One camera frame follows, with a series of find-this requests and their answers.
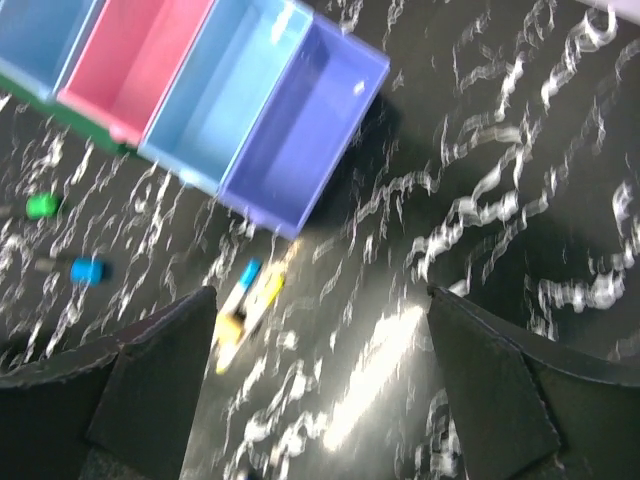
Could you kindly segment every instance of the green toy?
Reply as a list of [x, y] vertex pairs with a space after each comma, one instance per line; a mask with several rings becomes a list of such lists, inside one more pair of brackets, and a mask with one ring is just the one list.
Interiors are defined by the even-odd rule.
[[51, 218], [60, 210], [62, 201], [51, 193], [39, 193], [29, 197], [26, 202], [18, 201], [12, 205], [0, 205], [0, 219], [28, 218], [38, 220]]

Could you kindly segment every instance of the blue toy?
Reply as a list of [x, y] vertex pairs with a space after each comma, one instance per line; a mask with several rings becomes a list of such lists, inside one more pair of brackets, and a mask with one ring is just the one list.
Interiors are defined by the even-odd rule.
[[54, 271], [65, 273], [73, 283], [92, 287], [102, 282], [106, 272], [104, 262], [93, 258], [76, 258], [74, 260], [41, 258], [36, 261], [35, 268], [43, 273]]

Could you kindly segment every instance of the purple bin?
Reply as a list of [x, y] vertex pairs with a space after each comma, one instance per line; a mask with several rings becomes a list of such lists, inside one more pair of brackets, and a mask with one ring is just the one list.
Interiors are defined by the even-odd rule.
[[389, 58], [316, 15], [220, 190], [295, 239], [389, 73]]

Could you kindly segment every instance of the light blue bin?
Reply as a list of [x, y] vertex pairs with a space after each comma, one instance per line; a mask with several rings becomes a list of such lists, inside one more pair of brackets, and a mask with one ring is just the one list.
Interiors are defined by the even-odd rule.
[[138, 152], [215, 195], [312, 21], [289, 0], [216, 0]]
[[105, 0], [0, 0], [0, 74], [44, 103], [69, 79]]

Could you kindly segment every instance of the glossy floor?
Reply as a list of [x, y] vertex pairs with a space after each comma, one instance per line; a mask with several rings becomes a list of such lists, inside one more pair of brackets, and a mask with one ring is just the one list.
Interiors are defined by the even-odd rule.
[[[68, 206], [0, 229], [2, 364], [203, 283], [225, 298], [258, 256], [286, 266], [287, 285], [228, 374], [207, 375], [183, 477], [229, 479], [274, 452], [275, 478], [463, 476], [427, 280], [591, 354], [638, 358], [640, 28], [572, 0], [314, 7], [392, 70], [293, 243], [5, 97], [4, 199], [53, 188]], [[97, 254], [111, 279], [42, 276], [41, 253]]]

